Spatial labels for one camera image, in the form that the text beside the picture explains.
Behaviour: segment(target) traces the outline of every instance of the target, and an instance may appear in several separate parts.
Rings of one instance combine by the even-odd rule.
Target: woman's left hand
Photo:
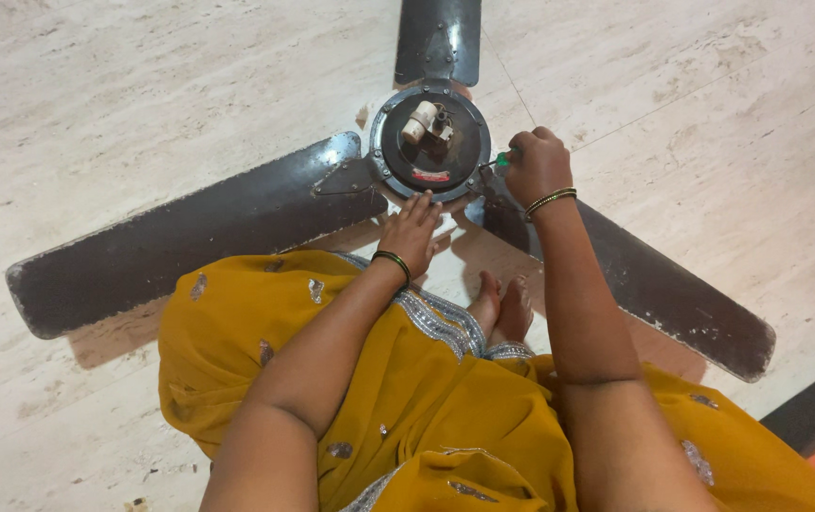
[[[378,250],[397,254],[407,264],[412,277],[419,277],[429,268],[433,254],[439,248],[433,243],[433,229],[442,213],[442,203],[430,204],[432,191],[414,193],[407,199],[401,213],[386,221]]]

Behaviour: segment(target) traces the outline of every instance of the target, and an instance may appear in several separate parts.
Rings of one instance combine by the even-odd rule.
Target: screwdriver
[[[512,149],[508,150],[509,153],[511,153],[512,151],[516,151],[516,152],[520,153],[521,149],[518,149],[517,147],[513,147]],[[493,160],[491,162],[487,162],[487,163],[481,165],[481,167],[489,167],[489,166],[491,166],[493,164],[496,164],[496,165],[508,165],[508,158],[507,158],[506,152],[502,151],[501,153],[499,153],[499,155],[496,155],[495,160]]]

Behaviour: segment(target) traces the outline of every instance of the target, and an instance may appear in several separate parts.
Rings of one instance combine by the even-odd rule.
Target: fan blade
[[[373,187],[313,192],[359,157],[360,137],[341,133],[18,262],[6,271],[16,308],[35,336],[55,338],[168,295],[221,258],[292,249],[379,215],[389,202]]]
[[[403,0],[395,81],[480,76],[480,0]]]
[[[543,261],[534,225],[502,179],[481,189],[465,216]],[[761,378],[774,352],[774,330],[612,220],[578,201],[603,277],[619,307],[746,382]]]

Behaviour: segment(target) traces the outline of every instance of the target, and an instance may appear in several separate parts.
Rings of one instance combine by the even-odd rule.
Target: foot
[[[523,275],[516,275],[508,282],[506,296],[502,298],[498,311],[499,317],[487,345],[502,342],[524,343],[527,329],[534,321],[534,310],[530,308],[527,279]]]
[[[480,293],[468,306],[468,312],[480,324],[483,334],[489,339],[493,326],[499,318],[499,290],[502,283],[487,271],[480,273]]]

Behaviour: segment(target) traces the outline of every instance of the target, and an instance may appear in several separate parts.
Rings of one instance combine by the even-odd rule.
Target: person
[[[572,186],[548,129],[509,145],[520,204]],[[537,356],[524,278],[500,301],[481,273],[466,310],[405,287],[437,249],[430,198],[388,219],[371,262],[296,250],[177,282],[159,393],[214,460],[202,510],[815,510],[800,456],[720,393],[640,365],[573,197],[531,213],[552,348]]]

